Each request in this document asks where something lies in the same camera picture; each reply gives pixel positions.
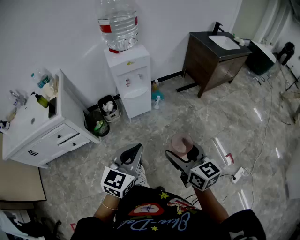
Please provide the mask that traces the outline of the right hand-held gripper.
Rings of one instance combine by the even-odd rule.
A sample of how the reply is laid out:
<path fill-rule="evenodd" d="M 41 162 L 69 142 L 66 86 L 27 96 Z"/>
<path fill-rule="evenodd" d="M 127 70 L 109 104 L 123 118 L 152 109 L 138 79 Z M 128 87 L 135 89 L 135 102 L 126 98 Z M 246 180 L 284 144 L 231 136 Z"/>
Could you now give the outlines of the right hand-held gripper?
<path fill-rule="evenodd" d="M 165 151 L 165 156 L 176 169 L 182 169 L 180 178 L 186 188 L 193 186 L 200 191 L 209 189 L 222 173 L 216 161 L 204 156 L 203 148 L 197 144 L 187 153 L 188 160 L 170 150 Z"/>

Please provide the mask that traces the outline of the pink cup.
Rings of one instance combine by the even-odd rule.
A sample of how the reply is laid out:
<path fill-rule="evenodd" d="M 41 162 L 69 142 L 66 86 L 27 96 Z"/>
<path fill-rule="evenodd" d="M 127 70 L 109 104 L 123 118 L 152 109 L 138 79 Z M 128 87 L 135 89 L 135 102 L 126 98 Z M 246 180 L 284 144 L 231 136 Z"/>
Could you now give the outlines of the pink cup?
<path fill-rule="evenodd" d="M 171 139 L 172 151 L 183 159 L 184 162 L 188 161 L 187 154 L 193 148 L 193 140 L 187 133 L 176 133 Z"/>

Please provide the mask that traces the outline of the white water dispenser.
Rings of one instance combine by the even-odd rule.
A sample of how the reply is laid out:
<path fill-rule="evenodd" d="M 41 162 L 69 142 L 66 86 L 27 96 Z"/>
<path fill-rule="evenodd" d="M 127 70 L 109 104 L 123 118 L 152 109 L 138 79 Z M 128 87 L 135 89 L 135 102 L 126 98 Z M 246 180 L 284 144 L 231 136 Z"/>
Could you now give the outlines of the white water dispenser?
<path fill-rule="evenodd" d="M 119 53 L 106 48 L 104 53 L 128 118 L 150 111 L 150 54 L 147 49 L 135 45 Z"/>

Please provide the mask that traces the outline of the person's left forearm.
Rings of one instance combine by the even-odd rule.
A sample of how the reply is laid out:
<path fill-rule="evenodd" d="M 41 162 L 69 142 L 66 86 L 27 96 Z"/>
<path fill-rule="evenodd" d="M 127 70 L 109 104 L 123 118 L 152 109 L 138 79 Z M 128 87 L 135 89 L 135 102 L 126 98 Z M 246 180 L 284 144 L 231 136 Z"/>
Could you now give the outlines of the person's left forearm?
<path fill-rule="evenodd" d="M 93 215 L 104 223 L 112 223 L 118 210 L 120 198 L 107 194 Z"/>

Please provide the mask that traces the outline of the person's right forearm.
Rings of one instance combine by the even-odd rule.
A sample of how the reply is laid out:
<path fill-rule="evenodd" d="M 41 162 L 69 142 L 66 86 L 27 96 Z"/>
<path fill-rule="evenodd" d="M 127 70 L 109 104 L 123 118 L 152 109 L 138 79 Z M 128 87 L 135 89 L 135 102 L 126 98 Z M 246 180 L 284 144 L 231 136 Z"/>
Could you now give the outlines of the person's right forearm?
<path fill-rule="evenodd" d="M 229 218 L 225 208 L 219 203 L 210 189 L 200 191 L 193 187 L 202 211 L 217 223 L 222 223 Z"/>

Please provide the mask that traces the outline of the person's white patterned trouser leg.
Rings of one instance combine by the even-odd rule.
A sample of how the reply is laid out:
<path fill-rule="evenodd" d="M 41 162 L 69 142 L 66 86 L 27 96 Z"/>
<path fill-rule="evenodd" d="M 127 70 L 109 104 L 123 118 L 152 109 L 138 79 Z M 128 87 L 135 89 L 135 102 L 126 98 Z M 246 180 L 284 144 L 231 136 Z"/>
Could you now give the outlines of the person's white patterned trouser leg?
<path fill-rule="evenodd" d="M 134 181 L 134 185 L 150 188 L 146 178 L 145 169 L 141 163 L 139 163 L 136 173 L 137 173 L 137 177 Z"/>

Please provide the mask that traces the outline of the black mesh waste bin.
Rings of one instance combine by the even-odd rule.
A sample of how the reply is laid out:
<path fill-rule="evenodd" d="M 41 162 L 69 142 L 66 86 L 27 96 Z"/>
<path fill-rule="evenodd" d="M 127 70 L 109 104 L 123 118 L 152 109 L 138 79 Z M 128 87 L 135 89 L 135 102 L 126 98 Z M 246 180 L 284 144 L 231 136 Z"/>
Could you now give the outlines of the black mesh waste bin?
<path fill-rule="evenodd" d="M 101 112 L 92 111 L 88 114 L 84 113 L 84 116 L 84 126 L 94 136 L 104 137 L 109 133 L 110 126 L 108 125 L 108 122 L 104 119 Z"/>

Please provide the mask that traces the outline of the white power strip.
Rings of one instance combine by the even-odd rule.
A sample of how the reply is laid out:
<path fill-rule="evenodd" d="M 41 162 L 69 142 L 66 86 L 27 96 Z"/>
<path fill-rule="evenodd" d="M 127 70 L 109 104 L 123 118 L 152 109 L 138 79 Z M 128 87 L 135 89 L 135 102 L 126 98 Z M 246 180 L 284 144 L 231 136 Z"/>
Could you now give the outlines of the white power strip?
<path fill-rule="evenodd" d="M 234 178 L 232 179 L 232 183 L 236 184 L 241 177 L 245 177 L 245 168 L 244 167 L 240 167 L 238 169 L 238 171 L 234 174 Z"/>

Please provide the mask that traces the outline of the teal spray bottle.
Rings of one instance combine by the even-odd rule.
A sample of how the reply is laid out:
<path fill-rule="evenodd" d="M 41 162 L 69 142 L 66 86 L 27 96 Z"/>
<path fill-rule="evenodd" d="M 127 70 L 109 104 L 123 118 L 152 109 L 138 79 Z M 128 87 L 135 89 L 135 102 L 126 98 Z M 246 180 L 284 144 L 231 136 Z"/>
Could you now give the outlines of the teal spray bottle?
<path fill-rule="evenodd" d="M 151 92 L 151 100 L 156 101 L 158 96 L 160 96 L 160 100 L 164 100 L 164 94 L 160 90 L 152 91 Z"/>

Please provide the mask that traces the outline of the black metal bar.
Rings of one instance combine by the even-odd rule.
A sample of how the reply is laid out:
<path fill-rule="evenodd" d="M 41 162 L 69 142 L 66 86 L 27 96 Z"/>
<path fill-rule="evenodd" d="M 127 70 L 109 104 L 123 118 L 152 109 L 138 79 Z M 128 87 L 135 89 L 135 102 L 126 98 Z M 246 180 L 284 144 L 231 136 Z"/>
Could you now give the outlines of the black metal bar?
<path fill-rule="evenodd" d="M 193 87 L 196 87 L 198 86 L 197 83 L 191 83 L 191 84 L 188 84 L 186 86 L 183 86 L 183 87 L 180 87 L 180 88 L 177 88 L 176 91 L 179 93 L 179 92 L 182 92 L 182 91 L 185 91 L 185 90 L 188 90 L 190 88 L 193 88 Z"/>

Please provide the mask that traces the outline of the black phone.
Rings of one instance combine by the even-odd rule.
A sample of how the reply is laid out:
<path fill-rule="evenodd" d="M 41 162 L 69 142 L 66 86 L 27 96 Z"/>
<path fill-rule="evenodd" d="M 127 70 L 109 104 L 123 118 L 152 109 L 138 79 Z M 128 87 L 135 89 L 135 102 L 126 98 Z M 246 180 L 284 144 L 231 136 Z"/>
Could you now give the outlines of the black phone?
<path fill-rule="evenodd" d="M 56 115 L 56 103 L 57 103 L 56 97 L 52 98 L 49 101 L 49 109 L 48 109 L 48 118 L 49 119 Z"/>

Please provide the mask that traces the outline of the dark green pump bottle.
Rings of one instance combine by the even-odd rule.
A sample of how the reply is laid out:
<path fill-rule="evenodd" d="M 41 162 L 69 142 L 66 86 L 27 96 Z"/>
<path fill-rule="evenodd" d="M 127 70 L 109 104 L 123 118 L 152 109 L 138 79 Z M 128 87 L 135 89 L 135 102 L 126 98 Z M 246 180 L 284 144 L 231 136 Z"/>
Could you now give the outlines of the dark green pump bottle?
<path fill-rule="evenodd" d="M 49 106 L 49 101 L 43 97 L 41 94 L 37 94 L 35 92 L 32 92 L 31 95 L 34 95 L 34 97 L 36 98 L 37 102 L 43 106 L 44 108 L 47 108 Z"/>

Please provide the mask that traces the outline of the brown board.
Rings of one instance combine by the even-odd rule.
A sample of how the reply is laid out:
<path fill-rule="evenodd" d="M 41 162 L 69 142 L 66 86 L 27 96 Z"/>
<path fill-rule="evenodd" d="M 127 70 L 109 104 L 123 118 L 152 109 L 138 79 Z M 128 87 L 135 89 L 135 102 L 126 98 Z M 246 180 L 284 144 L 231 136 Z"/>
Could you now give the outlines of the brown board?
<path fill-rule="evenodd" d="M 46 196 L 38 167 L 0 160 L 0 201 L 38 202 Z"/>

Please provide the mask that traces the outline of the clear bottle with blue label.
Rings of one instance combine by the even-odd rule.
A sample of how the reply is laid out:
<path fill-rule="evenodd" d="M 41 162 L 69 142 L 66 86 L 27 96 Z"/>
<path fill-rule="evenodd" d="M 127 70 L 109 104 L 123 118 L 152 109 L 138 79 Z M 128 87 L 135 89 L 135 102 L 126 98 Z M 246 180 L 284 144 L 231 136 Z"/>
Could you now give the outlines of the clear bottle with blue label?
<path fill-rule="evenodd" d="M 36 71 L 31 74 L 31 78 L 35 84 L 42 89 L 45 84 L 50 82 L 52 77 L 46 69 L 40 68 L 36 69 Z"/>

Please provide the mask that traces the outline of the chrome faucet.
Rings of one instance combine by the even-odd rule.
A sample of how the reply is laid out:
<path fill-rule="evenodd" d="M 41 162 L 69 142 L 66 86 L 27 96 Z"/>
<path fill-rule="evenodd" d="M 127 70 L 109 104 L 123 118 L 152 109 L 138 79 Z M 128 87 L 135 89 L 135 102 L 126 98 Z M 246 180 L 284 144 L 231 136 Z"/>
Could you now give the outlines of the chrome faucet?
<path fill-rule="evenodd" d="M 10 96 L 11 96 L 11 101 L 13 102 L 14 107 L 19 107 L 19 106 L 25 106 L 27 103 L 26 97 L 21 94 L 19 91 L 9 91 Z"/>

